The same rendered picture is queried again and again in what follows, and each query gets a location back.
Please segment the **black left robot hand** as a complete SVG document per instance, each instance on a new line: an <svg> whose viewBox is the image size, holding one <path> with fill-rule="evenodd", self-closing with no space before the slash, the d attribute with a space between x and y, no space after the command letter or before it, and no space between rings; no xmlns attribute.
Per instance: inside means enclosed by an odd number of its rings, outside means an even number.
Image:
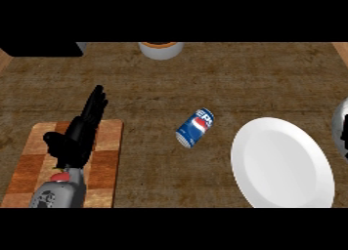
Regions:
<svg viewBox="0 0 348 250"><path fill-rule="evenodd" d="M87 98L84 110L74 118L66 132L63 134L47 132L43 135L47 153L57 159L57 169L84 168L106 105L103 87L96 85Z"/></svg>

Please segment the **white plate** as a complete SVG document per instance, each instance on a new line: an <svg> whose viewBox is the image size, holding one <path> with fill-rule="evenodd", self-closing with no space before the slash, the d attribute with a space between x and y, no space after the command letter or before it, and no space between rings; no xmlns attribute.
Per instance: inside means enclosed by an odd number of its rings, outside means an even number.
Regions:
<svg viewBox="0 0 348 250"><path fill-rule="evenodd" d="M334 180L321 148L288 121L263 117L239 129L231 147L235 182L254 208L330 208Z"/></svg>

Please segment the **black appliance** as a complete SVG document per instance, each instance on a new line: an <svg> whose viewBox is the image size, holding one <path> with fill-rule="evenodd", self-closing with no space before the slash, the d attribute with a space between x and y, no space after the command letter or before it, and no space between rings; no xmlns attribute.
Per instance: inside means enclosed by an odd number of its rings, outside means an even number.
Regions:
<svg viewBox="0 0 348 250"><path fill-rule="evenodd" d="M0 49L12 57L81 57L86 42L3 42Z"/></svg>

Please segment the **checkered wooden cutting board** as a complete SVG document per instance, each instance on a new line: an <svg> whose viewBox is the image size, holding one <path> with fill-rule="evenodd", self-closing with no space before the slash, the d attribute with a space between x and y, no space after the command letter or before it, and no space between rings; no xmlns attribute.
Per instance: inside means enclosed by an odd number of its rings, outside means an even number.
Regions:
<svg viewBox="0 0 348 250"><path fill-rule="evenodd" d="M47 154L43 135L49 131L63 133L68 125L68 121L32 125L1 208L28 208L34 191L57 173L56 158ZM114 205L123 127L120 119L102 120L97 126L94 145L84 167L86 208L111 208Z"/></svg>

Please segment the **white cup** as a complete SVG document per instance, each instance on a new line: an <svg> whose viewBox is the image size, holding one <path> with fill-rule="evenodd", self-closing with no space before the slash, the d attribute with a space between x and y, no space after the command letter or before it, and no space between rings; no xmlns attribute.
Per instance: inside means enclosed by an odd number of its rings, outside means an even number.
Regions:
<svg viewBox="0 0 348 250"><path fill-rule="evenodd" d="M183 42L139 43L143 55L158 61L173 59L180 54L183 45Z"/></svg>

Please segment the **blue soda can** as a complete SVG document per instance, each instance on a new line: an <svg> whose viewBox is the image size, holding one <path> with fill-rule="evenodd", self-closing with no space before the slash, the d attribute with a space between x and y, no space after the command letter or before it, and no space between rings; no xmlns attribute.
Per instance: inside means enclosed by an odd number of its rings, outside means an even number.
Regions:
<svg viewBox="0 0 348 250"><path fill-rule="evenodd" d="M176 139L183 147L192 148L213 124L213 114L200 108L176 130Z"/></svg>

